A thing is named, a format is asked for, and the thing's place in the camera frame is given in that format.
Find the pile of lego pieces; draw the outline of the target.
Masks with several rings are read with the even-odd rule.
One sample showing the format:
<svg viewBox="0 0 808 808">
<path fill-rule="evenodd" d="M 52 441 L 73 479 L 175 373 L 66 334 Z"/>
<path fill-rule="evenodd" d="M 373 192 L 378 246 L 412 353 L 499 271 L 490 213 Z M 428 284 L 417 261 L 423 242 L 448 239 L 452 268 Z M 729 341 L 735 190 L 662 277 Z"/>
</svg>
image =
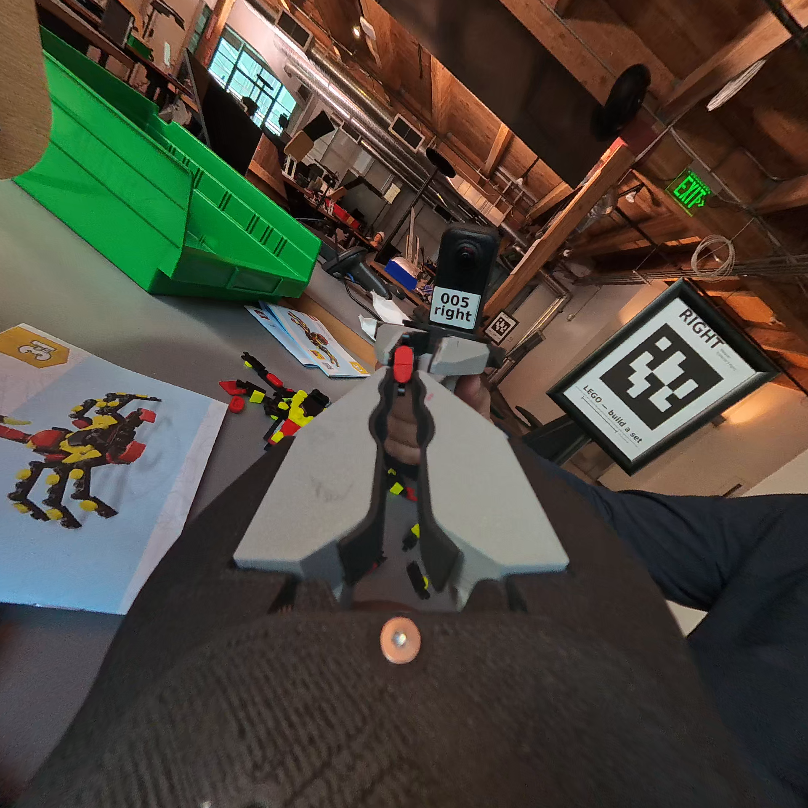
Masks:
<svg viewBox="0 0 808 808">
<path fill-rule="evenodd" d="M 249 352 L 244 351 L 241 354 L 241 359 L 245 368 L 258 375 L 261 378 L 262 383 L 268 385 L 271 392 L 262 388 L 260 385 L 253 384 L 251 381 L 242 379 L 223 380 L 219 383 L 220 387 L 231 396 L 228 411 L 232 413 L 239 413 L 243 411 L 244 407 L 246 406 L 245 400 L 248 395 L 249 402 L 261 404 L 263 407 L 263 400 L 266 397 L 270 398 L 279 390 L 290 389 L 293 392 L 298 391 L 285 385 L 276 374 L 269 372 L 266 366 Z M 389 463 L 385 465 L 385 479 L 386 492 L 393 496 L 404 497 L 408 501 L 416 502 L 417 497 L 415 489 L 412 486 L 404 485 L 402 475 L 399 474 L 399 472 Z M 407 534 L 402 539 L 401 550 L 404 553 L 412 551 L 419 542 L 419 536 L 419 525 L 414 524 L 411 528 L 409 528 Z M 376 560 L 369 566 L 367 571 L 364 571 L 361 577 L 378 570 L 386 561 L 387 557 L 385 555 L 385 551 L 382 549 L 379 551 Z M 421 571 L 417 561 L 414 559 L 410 560 L 405 565 L 405 571 L 407 579 L 409 580 L 409 583 L 413 587 L 414 593 L 419 600 L 429 600 L 431 598 L 431 594 L 429 592 L 430 582 L 428 577 Z"/>
</svg>

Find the framed marker sign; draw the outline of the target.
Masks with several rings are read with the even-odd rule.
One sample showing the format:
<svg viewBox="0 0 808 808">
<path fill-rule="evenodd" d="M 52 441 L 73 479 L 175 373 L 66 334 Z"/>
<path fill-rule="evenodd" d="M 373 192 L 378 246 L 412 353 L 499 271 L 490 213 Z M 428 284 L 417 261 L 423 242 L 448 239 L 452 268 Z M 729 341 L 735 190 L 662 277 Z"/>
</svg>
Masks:
<svg viewBox="0 0 808 808">
<path fill-rule="evenodd" d="M 780 374 L 680 279 L 547 395 L 631 476 Z"/>
</svg>

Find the white pendant lamp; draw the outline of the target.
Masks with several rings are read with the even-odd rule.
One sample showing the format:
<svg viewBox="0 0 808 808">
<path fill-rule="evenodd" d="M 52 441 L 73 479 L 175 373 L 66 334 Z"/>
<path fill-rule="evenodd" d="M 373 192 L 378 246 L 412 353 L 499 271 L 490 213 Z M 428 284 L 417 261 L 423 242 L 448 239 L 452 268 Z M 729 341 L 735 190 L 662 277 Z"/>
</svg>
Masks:
<svg viewBox="0 0 808 808">
<path fill-rule="evenodd" d="M 747 66 L 740 73 L 729 79 L 708 101 L 706 104 L 707 111 L 713 112 L 717 110 L 738 93 L 740 93 L 742 88 L 748 85 L 748 83 L 762 70 L 762 67 L 766 64 L 767 60 L 767 57 L 760 58 L 750 66 Z"/>
</svg>

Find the person's right hand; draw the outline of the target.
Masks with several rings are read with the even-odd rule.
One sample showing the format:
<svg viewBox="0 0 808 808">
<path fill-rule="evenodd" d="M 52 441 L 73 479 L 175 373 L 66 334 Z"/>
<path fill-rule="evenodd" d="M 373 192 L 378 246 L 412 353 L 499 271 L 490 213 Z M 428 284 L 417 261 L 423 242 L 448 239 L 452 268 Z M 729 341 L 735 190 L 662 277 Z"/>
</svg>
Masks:
<svg viewBox="0 0 808 808">
<path fill-rule="evenodd" d="M 456 383 L 454 394 L 480 416 L 491 422 L 490 391 L 482 375 L 463 376 Z M 398 396 L 388 416 L 385 452 L 399 464 L 417 467 L 421 452 L 418 443 L 418 423 L 412 391 L 407 388 Z"/>
</svg>

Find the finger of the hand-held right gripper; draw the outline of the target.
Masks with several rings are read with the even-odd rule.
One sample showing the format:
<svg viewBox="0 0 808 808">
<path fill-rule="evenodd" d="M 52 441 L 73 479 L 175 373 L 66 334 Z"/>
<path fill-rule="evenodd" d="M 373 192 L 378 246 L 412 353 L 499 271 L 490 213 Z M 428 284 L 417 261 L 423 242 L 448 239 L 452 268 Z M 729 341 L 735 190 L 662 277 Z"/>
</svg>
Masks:
<svg viewBox="0 0 808 808">
<path fill-rule="evenodd" d="M 478 376 L 490 361 L 490 346 L 459 336 L 445 336 L 436 344 L 436 375 Z"/>
<path fill-rule="evenodd" d="M 379 325 L 376 337 L 373 348 L 378 367 L 371 372 L 369 378 L 379 379 L 383 372 L 391 373 L 389 365 L 394 349 L 402 342 L 409 342 L 418 356 L 417 370 L 413 376 L 413 380 L 416 380 L 418 378 L 421 358 L 428 354 L 430 341 L 428 332 L 411 327 Z"/>
</svg>

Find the green plastic bin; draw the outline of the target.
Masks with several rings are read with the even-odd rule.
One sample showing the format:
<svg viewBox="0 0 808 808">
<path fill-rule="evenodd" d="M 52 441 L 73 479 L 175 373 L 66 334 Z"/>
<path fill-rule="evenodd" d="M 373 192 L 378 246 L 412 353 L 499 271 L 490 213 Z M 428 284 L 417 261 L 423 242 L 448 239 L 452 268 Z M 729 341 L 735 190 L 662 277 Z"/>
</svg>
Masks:
<svg viewBox="0 0 808 808">
<path fill-rule="evenodd" d="M 298 298 L 320 240 L 155 103 L 40 29 L 43 157 L 13 181 L 156 295 Z"/>
</svg>

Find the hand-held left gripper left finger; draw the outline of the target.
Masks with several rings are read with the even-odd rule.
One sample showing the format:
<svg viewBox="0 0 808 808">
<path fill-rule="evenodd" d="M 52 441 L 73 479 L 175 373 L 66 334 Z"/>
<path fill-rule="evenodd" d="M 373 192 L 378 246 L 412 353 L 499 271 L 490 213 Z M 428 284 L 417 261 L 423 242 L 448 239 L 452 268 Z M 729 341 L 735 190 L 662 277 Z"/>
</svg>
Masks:
<svg viewBox="0 0 808 808">
<path fill-rule="evenodd" d="M 245 570 L 325 582 L 340 604 L 383 552 L 383 443 L 397 384 L 376 372 L 291 439 L 234 552 Z"/>
</svg>

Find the person's right forearm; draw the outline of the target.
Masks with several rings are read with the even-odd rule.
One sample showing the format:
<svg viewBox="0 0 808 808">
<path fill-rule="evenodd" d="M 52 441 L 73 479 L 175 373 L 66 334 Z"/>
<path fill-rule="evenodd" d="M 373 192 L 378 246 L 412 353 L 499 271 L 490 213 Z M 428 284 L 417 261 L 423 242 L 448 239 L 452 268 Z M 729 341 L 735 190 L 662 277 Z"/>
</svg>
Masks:
<svg viewBox="0 0 808 808">
<path fill-rule="evenodd" d="M 592 486 L 552 462 L 668 601 L 722 722 L 780 806 L 807 803 L 807 496 L 726 499 Z"/>
</svg>

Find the black barcode scanner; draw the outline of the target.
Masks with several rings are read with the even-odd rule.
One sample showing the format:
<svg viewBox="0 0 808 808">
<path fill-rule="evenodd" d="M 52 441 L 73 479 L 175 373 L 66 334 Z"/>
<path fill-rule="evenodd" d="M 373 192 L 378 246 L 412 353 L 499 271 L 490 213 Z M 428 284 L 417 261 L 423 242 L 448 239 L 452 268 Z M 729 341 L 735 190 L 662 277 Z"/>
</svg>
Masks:
<svg viewBox="0 0 808 808">
<path fill-rule="evenodd" d="M 393 295 L 388 286 L 366 263 L 368 254 L 367 247 L 352 247 L 335 253 L 335 256 L 327 260 L 322 268 L 334 278 L 352 279 L 366 292 L 376 294 L 379 298 L 391 300 Z"/>
</svg>

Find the closed instruction booklet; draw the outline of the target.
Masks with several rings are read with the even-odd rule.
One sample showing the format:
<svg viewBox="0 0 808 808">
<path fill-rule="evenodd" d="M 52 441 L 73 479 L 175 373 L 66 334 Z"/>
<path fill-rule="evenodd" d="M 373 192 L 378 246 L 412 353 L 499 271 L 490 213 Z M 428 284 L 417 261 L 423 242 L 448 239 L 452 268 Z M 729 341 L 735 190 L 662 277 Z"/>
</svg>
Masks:
<svg viewBox="0 0 808 808">
<path fill-rule="evenodd" d="M 245 309 L 304 367 L 319 369 L 328 378 L 336 379 L 371 375 L 318 318 L 266 301 L 245 305 Z"/>
</svg>

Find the small black red lego subassembly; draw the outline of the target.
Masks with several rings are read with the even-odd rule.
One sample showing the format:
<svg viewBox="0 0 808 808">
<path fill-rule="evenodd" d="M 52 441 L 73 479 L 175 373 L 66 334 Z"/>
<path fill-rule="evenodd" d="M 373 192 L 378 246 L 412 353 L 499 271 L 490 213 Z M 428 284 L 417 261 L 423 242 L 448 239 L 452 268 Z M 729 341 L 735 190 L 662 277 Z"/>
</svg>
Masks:
<svg viewBox="0 0 808 808">
<path fill-rule="evenodd" d="M 409 342 L 400 343 L 393 351 L 390 359 L 390 370 L 397 397 L 406 396 L 415 372 L 417 370 L 418 356 Z"/>
</svg>

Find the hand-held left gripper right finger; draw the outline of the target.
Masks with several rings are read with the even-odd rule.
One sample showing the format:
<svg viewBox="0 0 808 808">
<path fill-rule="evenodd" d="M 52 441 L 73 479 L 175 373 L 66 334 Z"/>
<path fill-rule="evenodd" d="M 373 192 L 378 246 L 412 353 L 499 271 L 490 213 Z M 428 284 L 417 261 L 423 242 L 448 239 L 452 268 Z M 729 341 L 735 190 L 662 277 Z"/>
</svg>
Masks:
<svg viewBox="0 0 808 808">
<path fill-rule="evenodd" d="M 421 450 L 420 553 L 464 607 L 481 581 L 565 571 L 569 558 L 504 433 L 425 372 L 412 379 Z"/>
</svg>

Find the red yellow black lego model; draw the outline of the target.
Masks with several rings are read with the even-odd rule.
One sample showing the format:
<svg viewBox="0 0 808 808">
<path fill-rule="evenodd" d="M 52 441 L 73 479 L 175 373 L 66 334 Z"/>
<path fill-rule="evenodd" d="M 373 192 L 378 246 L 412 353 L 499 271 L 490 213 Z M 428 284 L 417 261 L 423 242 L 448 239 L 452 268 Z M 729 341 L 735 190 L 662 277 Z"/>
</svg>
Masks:
<svg viewBox="0 0 808 808">
<path fill-rule="evenodd" d="M 284 439 L 295 436 L 311 423 L 323 410 L 328 409 L 331 399 L 318 389 L 310 392 L 283 389 L 263 400 L 264 413 L 271 419 L 271 426 L 264 435 L 264 451 L 268 452 Z"/>
</svg>

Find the green exit sign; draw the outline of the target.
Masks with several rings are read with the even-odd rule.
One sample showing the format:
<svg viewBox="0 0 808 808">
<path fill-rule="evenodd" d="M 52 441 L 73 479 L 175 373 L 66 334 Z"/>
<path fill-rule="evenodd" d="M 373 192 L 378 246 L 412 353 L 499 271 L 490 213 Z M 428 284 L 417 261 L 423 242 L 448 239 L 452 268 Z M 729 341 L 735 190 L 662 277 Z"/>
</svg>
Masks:
<svg viewBox="0 0 808 808">
<path fill-rule="evenodd" d="M 710 185 L 692 168 L 674 177 L 665 187 L 665 192 L 690 217 L 713 196 Z"/>
</svg>

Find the open spider instruction booklet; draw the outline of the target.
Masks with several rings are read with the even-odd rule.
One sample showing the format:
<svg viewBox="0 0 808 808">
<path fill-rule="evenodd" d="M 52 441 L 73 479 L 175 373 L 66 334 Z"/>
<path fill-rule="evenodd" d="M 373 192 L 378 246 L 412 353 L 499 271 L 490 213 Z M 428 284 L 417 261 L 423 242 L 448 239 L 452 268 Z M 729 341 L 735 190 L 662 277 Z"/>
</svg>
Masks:
<svg viewBox="0 0 808 808">
<path fill-rule="evenodd" d="M 125 614 L 177 540 L 226 404 L 25 323 L 1 336 L 1 601 Z"/>
</svg>

